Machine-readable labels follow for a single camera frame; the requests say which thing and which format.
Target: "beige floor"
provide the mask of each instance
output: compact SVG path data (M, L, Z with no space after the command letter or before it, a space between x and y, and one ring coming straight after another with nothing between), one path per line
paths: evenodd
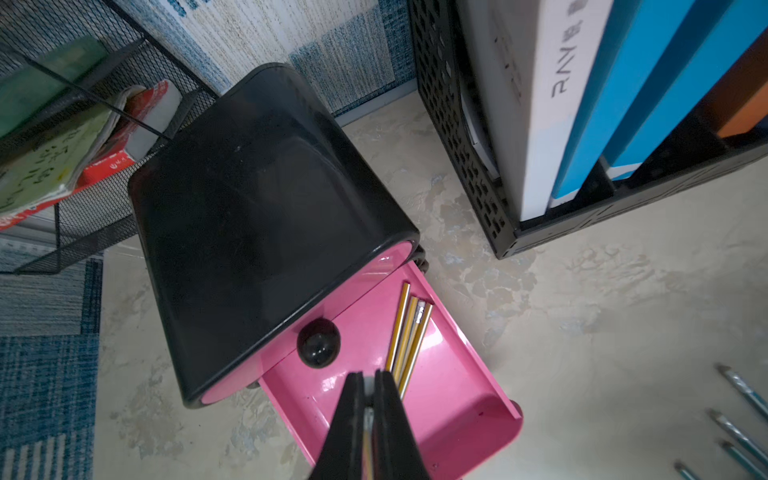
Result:
M746 478L706 407L764 444L714 372L768 392L768 161L496 260L417 94L345 128L422 232L427 278L525 414L468 478ZM104 263L96 479L305 478L258 390L181 405L141 251Z

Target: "perforated plastic organizer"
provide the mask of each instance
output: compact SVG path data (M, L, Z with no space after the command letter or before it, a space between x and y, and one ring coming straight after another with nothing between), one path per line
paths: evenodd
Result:
M545 215L519 221L501 180L492 180L465 126L459 78L482 117L454 0L409 0L419 93L445 151L497 258L642 207L739 170L768 154L768 134L753 131L725 141L693 112L627 180L611 182L602 168L579 194Z

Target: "black mesh basket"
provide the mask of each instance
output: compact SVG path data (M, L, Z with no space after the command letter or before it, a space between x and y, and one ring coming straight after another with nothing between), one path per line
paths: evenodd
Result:
M497 258L536 247L623 212L738 170L768 154L768 137L720 139L696 113L683 120L632 177L612 182L599 166L579 194L544 216L520 222L501 180L491 180L472 146L459 77L482 117L454 0L409 0L419 93Z
M33 118L0 139L0 162L36 134L46 131L133 84L152 87L165 78L182 94L181 103L162 132L172 139L211 106L216 93L181 64L112 0L0 0L0 78L76 38L91 35L108 56ZM127 181L168 140L159 138L149 154L103 181L55 205L55 250L3 273L58 273L63 268L136 234L127 198Z

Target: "wall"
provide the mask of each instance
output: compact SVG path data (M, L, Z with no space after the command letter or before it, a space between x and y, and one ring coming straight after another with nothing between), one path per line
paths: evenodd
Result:
M414 77L406 0L118 0L215 91L292 64L334 114Z

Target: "pink shavings tray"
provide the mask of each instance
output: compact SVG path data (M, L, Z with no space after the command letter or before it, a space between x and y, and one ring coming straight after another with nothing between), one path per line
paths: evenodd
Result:
M434 480L461 478L514 440L523 417L413 262L333 319L341 350L331 365L311 369L294 350L259 383L314 465L347 373L383 369L403 282L435 304L404 400L411 430Z

